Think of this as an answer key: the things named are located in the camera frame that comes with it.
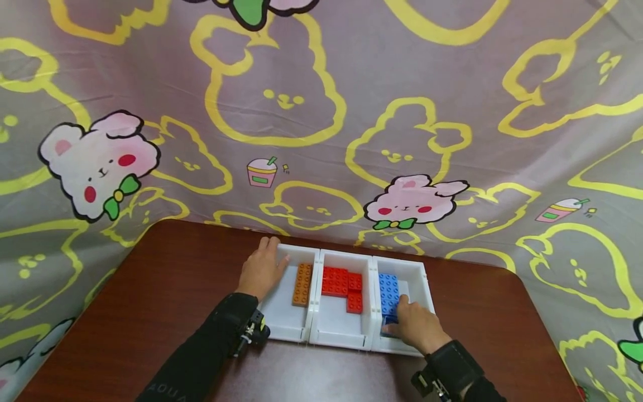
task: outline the black sleeve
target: black sleeve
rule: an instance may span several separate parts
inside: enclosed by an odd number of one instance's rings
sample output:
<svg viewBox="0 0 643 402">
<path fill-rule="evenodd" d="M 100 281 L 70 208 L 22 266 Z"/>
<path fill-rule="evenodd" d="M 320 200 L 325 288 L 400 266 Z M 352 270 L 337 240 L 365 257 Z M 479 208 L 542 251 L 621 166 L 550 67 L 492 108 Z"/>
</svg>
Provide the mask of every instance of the black sleeve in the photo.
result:
<svg viewBox="0 0 643 402">
<path fill-rule="evenodd" d="M 507 400 L 500 396 L 491 381 L 481 377 L 471 385 L 464 396 L 464 402 L 507 402 Z"/>
<path fill-rule="evenodd" d="M 232 293 L 224 298 L 172 353 L 136 401 L 203 401 L 239 340 L 239 325 L 250 319 L 257 306 L 257 298 L 249 295 Z"/>
</svg>

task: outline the green bow tie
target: green bow tie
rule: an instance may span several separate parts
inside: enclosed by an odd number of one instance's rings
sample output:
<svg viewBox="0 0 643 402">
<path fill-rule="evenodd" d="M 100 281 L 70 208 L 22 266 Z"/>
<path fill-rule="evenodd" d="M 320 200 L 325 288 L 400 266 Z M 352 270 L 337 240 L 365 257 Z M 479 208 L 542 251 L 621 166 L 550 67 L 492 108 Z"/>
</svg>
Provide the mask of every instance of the green bow tie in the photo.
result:
<svg viewBox="0 0 643 402">
<path fill-rule="evenodd" d="M 386 228 L 400 228 L 400 229 L 410 229 L 415 225 L 417 221 L 416 218 L 409 218 L 403 221 L 378 221 L 373 229 L 381 230 Z"/>
<path fill-rule="evenodd" d="M 628 359 L 643 364 L 643 342 L 620 341 L 619 349 Z"/>
<path fill-rule="evenodd" d="M 114 191 L 114 196 L 110 197 L 103 204 L 103 209 L 107 212 L 110 221 L 115 221 L 120 214 L 120 207 L 118 206 L 125 196 L 135 193 L 141 188 L 141 182 L 138 181 L 135 174 L 126 176 L 118 190 Z"/>
<path fill-rule="evenodd" d="M 231 5 L 246 24 L 258 27 L 264 18 L 264 0 L 231 0 Z"/>
</svg>

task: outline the fabric backdrop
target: fabric backdrop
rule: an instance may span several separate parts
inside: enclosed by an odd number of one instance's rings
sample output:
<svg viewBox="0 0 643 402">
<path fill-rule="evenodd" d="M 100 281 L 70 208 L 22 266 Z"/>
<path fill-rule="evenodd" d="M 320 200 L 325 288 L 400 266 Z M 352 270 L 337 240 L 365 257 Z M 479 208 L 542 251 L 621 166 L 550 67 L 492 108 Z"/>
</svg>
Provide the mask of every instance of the fabric backdrop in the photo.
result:
<svg viewBox="0 0 643 402">
<path fill-rule="evenodd" d="M 0 0 L 0 401 L 162 219 L 501 266 L 643 401 L 642 39 L 638 0 Z"/>
</svg>

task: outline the hand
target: hand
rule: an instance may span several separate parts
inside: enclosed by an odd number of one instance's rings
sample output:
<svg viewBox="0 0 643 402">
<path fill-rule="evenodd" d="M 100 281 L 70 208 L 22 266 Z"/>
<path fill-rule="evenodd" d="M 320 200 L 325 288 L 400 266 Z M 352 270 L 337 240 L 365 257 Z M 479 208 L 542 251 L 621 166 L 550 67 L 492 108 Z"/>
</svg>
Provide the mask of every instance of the hand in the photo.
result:
<svg viewBox="0 0 643 402">
<path fill-rule="evenodd" d="M 270 289 L 279 283 L 290 260 L 290 256 L 286 255 L 277 264 L 279 243 L 276 237 L 271 237 L 270 240 L 267 237 L 261 238 L 259 248 L 243 264 L 236 293 L 255 296 L 261 303 Z"/>
<path fill-rule="evenodd" d="M 407 295 L 400 295 L 397 320 L 399 324 L 385 325 L 382 330 L 400 338 L 407 345 L 415 347 L 423 355 L 434 353 L 452 341 L 451 337 L 442 330 L 437 315 L 418 303 L 409 304 Z"/>
</svg>

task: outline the drink cup illustration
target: drink cup illustration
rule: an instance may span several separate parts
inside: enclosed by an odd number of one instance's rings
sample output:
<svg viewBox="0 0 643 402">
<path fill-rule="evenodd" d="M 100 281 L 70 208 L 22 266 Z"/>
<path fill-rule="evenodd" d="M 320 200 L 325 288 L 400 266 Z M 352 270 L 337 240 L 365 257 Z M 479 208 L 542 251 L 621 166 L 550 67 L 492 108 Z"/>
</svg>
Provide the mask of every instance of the drink cup illustration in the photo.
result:
<svg viewBox="0 0 643 402">
<path fill-rule="evenodd" d="M 251 186 L 270 187 L 277 174 L 276 157 L 259 158 L 248 163 L 248 180 Z"/>
<path fill-rule="evenodd" d="M 589 199 L 568 198 L 551 204 L 540 214 L 536 220 L 538 222 L 552 223 L 556 222 L 572 212 L 576 212 L 583 207 L 583 204 L 590 202 Z"/>
</svg>

